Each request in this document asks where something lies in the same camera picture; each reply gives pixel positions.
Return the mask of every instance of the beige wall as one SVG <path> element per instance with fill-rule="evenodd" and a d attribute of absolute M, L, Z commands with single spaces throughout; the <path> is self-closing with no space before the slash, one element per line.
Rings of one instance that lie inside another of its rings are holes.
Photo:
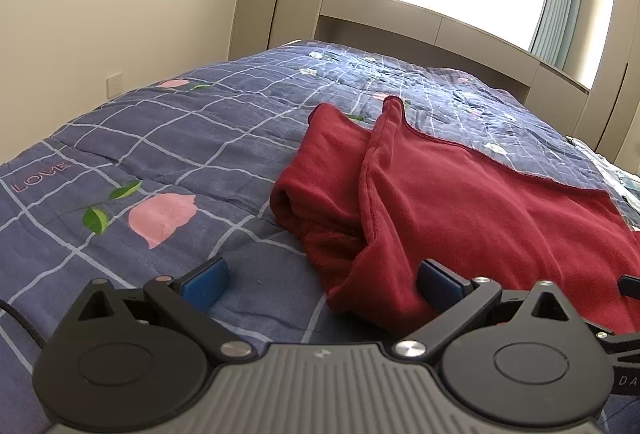
<path fill-rule="evenodd" d="M 0 0 L 0 161 L 125 88 L 225 60 L 236 0 Z"/>
<path fill-rule="evenodd" d="M 582 0 L 564 71 L 591 87 L 609 28 L 613 0 Z"/>

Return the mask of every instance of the red cloth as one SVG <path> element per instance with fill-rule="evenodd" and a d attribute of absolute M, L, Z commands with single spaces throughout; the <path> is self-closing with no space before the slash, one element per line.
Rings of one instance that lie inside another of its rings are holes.
<path fill-rule="evenodd" d="M 435 315 L 415 289 L 425 258 L 505 289 L 550 279 L 583 317 L 620 334 L 640 329 L 640 302 L 616 285 L 640 272 L 639 243 L 607 192 L 521 174 L 421 134 L 397 97 L 372 131 L 333 105 L 316 107 L 271 210 L 300 238 L 331 310 L 399 336 Z"/>

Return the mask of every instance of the bed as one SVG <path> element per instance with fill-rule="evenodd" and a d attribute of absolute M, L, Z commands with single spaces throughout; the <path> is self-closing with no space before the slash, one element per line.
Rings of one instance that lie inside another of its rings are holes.
<path fill-rule="evenodd" d="M 48 337 L 94 277 L 139 287 L 222 255 L 231 286 L 209 314 L 257 348 L 388 339 L 328 311 L 268 205 L 317 104 L 371 127 L 388 94 L 404 100 L 418 130 L 522 172 L 607 189 L 640 226 L 596 166 L 510 94 L 458 70 L 299 42 L 130 91 L 1 165 L 0 298 Z M 47 426 L 30 385 L 38 348 L 4 312 L 0 336 L 0 433 L 35 434 Z M 601 425 L 640 432 L 634 403 L 613 396 Z"/>

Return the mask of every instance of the electrical outlet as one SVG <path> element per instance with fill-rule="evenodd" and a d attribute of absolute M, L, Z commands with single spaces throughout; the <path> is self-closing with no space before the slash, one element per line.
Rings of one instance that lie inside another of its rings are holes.
<path fill-rule="evenodd" d="M 107 97 L 115 98 L 124 92 L 124 82 L 122 80 L 122 73 L 118 73 L 114 76 L 107 78 Z"/>

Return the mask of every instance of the circular cap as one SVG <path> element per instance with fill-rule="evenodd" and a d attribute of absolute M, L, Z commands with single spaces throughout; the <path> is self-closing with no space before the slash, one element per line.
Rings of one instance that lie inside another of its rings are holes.
<path fill-rule="evenodd" d="M 78 369 L 95 385 L 127 385 L 142 378 L 152 362 L 153 356 L 145 348 L 120 342 L 87 351 L 80 357 Z"/>
<path fill-rule="evenodd" d="M 534 342 L 520 342 L 501 348 L 494 354 L 494 363 L 507 378 L 528 385 L 550 384 L 560 380 L 569 369 L 569 360 L 564 354 Z"/>
<path fill-rule="evenodd" d="M 222 344 L 220 346 L 220 353 L 228 356 L 229 358 L 243 358 L 252 353 L 252 348 L 248 343 L 243 342 L 242 340 L 235 340 Z"/>
<path fill-rule="evenodd" d="M 197 395 L 207 359 L 190 338 L 134 320 L 79 321 L 54 337 L 33 370 L 40 403 L 84 432 L 133 432 L 177 414 Z"/>
<path fill-rule="evenodd" d="M 427 352 L 427 347 L 417 340 L 403 340 L 394 345 L 394 352 L 403 358 L 417 358 Z"/>
<path fill-rule="evenodd" d="M 442 382 L 460 403 L 501 424 L 551 428 L 583 421 L 607 401 L 613 370 L 579 325 L 516 318 L 469 332 L 446 348 Z"/>

